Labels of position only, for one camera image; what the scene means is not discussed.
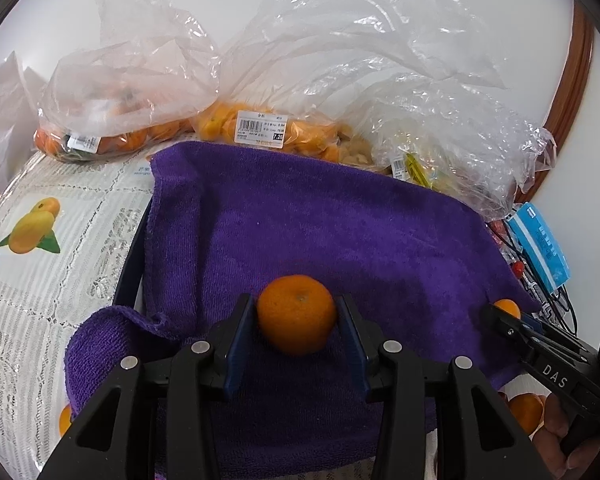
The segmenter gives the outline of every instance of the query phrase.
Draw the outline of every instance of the yellow fruit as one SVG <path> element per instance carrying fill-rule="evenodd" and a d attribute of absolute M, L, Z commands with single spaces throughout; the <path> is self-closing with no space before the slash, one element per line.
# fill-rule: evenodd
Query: yellow fruit
<path fill-rule="evenodd" d="M 60 430 L 60 436 L 64 436 L 66 430 L 71 425 L 71 406 L 66 405 L 60 413 L 60 419 L 58 420 L 58 430 Z"/>
<path fill-rule="evenodd" d="M 32 251 L 54 226 L 55 218 L 49 211 L 27 213 L 9 235 L 9 248 L 16 254 Z"/>
<path fill-rule="evenodd" d="M 269 283 L 258 298 L 256 310 L 258 325 L 267 340 L 293 356 L 321 350 L 337 318 L 327 288 L 300 274 Z"/>
<path fill-rule="evenodd" d="M 43 198 L 31 208 L 32 213 L 35 213 L 36 211 L 49 211 L 54 218 L 58 218 L 58 213 L 60 212 L 60 203 L 58 202 L 57 198 L 53 198 L 52 196 Z"/>
<path fill-rule="evenodd" d="M 513 317 L 520 319 L 522 314 L 520 313 L 520 307 L 515 301 L 512 300 L 498 300 L 494 303 L 500 310 L 504 310 L 507 314 L 511 314 Z"/>

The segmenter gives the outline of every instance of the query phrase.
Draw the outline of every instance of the sticker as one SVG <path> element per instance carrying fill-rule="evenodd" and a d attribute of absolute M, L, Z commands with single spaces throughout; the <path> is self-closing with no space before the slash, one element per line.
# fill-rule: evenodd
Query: sticker
<path fill-rule="evenodd" d="M 282 148 L 288 116 L 241 110 L 235 122 L 234 140 L 238 144 Z"/>
<path fill-rule="evenodd" d="M 391 172 L 394 174 L 394 178 L 404 182 L 407 181 L 407 168 L 404 165 L 404 157 L 402 155 L 397 156 L 391 161 Z"/>
<path fill-rule="evenodd" d="M 80 150 L 81 152 L 97 153 L 100 137 L 89 137 L 84 135 L 71 134 L 66 145 L 71 150 Z"/>

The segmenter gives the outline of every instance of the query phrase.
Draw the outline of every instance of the finger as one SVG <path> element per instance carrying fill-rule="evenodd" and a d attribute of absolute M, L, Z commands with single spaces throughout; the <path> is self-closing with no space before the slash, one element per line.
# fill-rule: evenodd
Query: finger
<path fill-rule="evenodd" d="M 569 419 L 554 394 L 546 398 L 544 404 L 544 426 L 554 435 L 564 438 L 569 433 Z"/>
<path fill-rule="evenodd" d="M 567 457 L 560 450 L 558 437 L 546 428 L 540 428 L 534 435 L 533 443 L 549 472 L 556 478 L 564 475 L 567 471 Z"/>
<path fill-rule="evenodd" d="M 567 469 L 588 467 L 600 451 L 600 438 L 590 438 L 571 452 L 567 459 Z"/>

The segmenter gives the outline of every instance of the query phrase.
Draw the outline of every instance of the purple towel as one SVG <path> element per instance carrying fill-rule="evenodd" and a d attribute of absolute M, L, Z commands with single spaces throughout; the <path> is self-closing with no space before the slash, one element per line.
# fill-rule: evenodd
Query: purple towel
<path fill-rule="evenodd" d="M 173 354 L 225 318 L 241 292 L 307 274 L 422 357 L 469 356 L 495 387 L 518 371 L 500 338 L 478 329 L 487 301 L 536 305 L 480 217 L 404 182 L 283 153 L 183 142 L 152 159 L 145 240 L 147 317 L 112 306 L 66 351 L 74 413 L 120 359 Z M 373 456 L 381 406 L 353 389 L 337 331 L 327 348 L 291 358 L 257 335 L 240 390 L 215 403 L 225 478 L 323 470 Z M 428 429 L 435 427 L 427 405 Z"/>

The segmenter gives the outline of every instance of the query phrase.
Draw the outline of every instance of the mango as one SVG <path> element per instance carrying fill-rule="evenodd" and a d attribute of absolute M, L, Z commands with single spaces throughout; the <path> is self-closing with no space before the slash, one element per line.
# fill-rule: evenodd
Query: mango
<path fill-rule="evenodd" d="M 60 212 L 60 202 L 58 202 L 57 198 L 53 198 L 52 196 L 43 198 L 31 208 L 32 213 L 37 211 L 49 211 L 54 218 L 58 218 L 58 213 Z"/>
<path fill-rule="evenodd" d="M 16 254 L 32 251 L 54 227 L 56 218 L 49 211 L 24 215 L 9 235 L 9 248 Z"/>

